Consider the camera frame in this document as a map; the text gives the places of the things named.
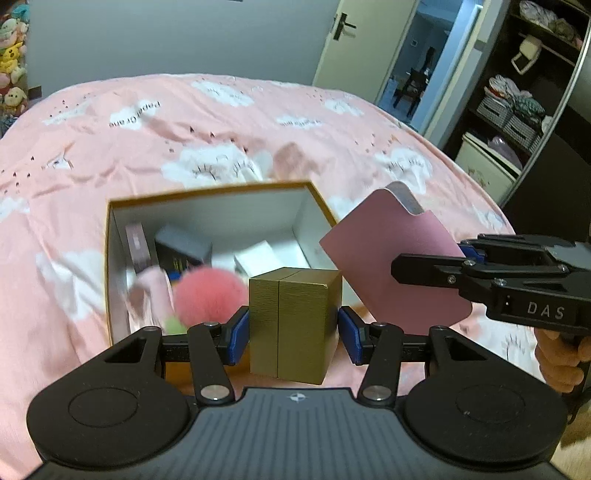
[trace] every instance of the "pink bedsheet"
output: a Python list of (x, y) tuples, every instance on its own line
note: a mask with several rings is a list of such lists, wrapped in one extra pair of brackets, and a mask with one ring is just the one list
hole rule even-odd
[[(0, 170), (4, 480), (22, 478), (39, 463), (25, 425), (33, 396), (108, 346), (109, 198), (312, 179), (342, 218), (369, 192), (402, 180), (458, 241), (511, 232), (474, 181), (377, 107), (342, 92), (277, 82), (190, 74), (74, 86), (10, 129), (0, 141)], [(488, 320), (482, 306), (457, 328), (539, 375), (528, 329)], [(404, 370), (401, 391), (418, 381), (420, 368)], [(356, 391), (363, 373), (340, 347), (325, 385)], [(233, 380), (238, 389), (269, 384), (251, 375)]]

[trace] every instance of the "wall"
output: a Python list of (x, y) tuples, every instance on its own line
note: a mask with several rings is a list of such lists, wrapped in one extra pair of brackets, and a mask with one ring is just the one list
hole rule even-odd
[(429, 32), (429, 36), (425, 41), (425, 46), (423, 47), (423, 52), (420, 54), (420, 59), (418, 61), (417, 68), (423, 66), (423, 62), (425, 61), (425, 55), (427, 54), (427, 50), (429, 49), (429, 47), (434, 47), (435, 55), (433, 56), (433, 62), (431, 62), (431, 71), (433, 71), (435, 65), (437, 65), (437, 62), (441, 57), (441, 52), (443, 52), (443, 47), (445, 47), (446, 42), (447, 34), (445, 33), (445, 30), (439, 27), (438, 25), (434, 25), (431, 31)]
[[(400, 49), (398, 60), (394, 64), (391, 77), (406, 77), (406, 72), (410, 69), (423, 65), (425, 61), (426, 41), (431, 33), (433, 26), (420, 15), (415, 15), (410, 25), (404, 44)], [(411, 42), (417, 40), (417, 46), (411, 46)]]
[(311, 84), (339, 0), (31, 0), (29, 85), (149, 73)]

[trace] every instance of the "pink pouf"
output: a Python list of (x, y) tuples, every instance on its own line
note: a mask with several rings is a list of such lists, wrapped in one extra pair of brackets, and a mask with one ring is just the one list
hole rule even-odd
[(174, 286), (174, 310), (187, 328), (203, 322), (226, 323), (243, 305), (248, 305), (248, 287), (220, 268), (195, 268)]

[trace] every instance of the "doorway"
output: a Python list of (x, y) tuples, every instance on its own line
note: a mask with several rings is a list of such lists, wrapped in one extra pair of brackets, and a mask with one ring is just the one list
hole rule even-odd
[(478, 0), (421, 0), (378, 106), (423, 133), (466, 46)]

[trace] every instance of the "folded clothes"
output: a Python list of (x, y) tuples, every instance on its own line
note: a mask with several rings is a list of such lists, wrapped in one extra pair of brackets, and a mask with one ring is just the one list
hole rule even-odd
[(538, 132), (542, 132), (542, 120), (546, 115), (544, 107), (535, 100), (531, 92), (519, 90), (515, 82), (503, 75), (495, 75), (489, 79), (490, 88), (484, 87), (485, 95), (494, 98), (516, 116)]
[(550, 30), (552, 30), (557, 37), (562, 38), (564, 41), (574, 45), (580, 50), (579, 43), (581, 37), (575, 28), (569, 24), (564, 18), (550, 22)]
[(488, 80), (491, 89), (497, 92), (501, 98), (511, 99), (516, 96), (522, 96), (525, 98), (532, 97), (532, 94), (527, 90), (519, 90), (519, 87), (515, 82), (503, 75), (495, 75)]
[(526, 20), (529, 20), (530, 22), (548, 30), (550, 30), (550, 23), (558, 20), (558, 15), (556, 15), (552, 10), (541, 7), (530, 0), (523, 0), (519, 2), (519, 13)]
[(515, 114), (530, 127), (538, 132), (542, 130), (542, 120), (546, 110), (535, 99), (516, 96), (512, 98), (512, 106)]

